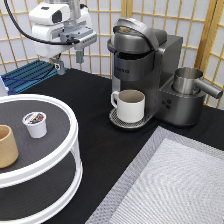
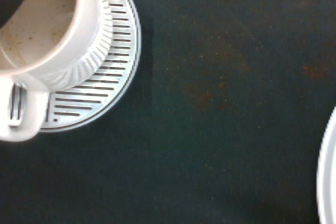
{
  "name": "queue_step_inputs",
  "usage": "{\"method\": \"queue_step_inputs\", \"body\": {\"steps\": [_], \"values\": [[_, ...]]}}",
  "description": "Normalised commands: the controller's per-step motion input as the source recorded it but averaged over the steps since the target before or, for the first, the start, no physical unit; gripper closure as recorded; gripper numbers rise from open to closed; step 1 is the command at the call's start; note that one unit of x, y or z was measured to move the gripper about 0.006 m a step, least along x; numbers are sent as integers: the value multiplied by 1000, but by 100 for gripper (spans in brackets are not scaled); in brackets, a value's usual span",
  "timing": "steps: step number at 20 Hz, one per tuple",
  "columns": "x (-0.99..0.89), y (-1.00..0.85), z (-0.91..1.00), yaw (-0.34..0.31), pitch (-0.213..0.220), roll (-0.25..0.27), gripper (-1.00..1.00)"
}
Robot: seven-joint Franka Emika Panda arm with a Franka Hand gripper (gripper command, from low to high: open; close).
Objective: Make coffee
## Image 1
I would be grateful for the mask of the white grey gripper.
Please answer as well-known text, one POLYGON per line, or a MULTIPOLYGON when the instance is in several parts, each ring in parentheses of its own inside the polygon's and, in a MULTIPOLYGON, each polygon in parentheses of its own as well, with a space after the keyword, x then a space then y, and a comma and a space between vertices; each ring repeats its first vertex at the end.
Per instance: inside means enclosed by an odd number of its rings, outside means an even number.
POLYGON ((76 63, 82 64, 83 49, 97 40, 87 6, 81 6, 79 10, 70 9, 70 18, 62 23, 54 25, 33 23, 32 35, 40 40, 57 43, 50 45, 36 42, 35 50, 41 57, 52 58, 51 61, 59 75, 65 74, 64 62, 53 57, 73 47, 76 50, 76 63))

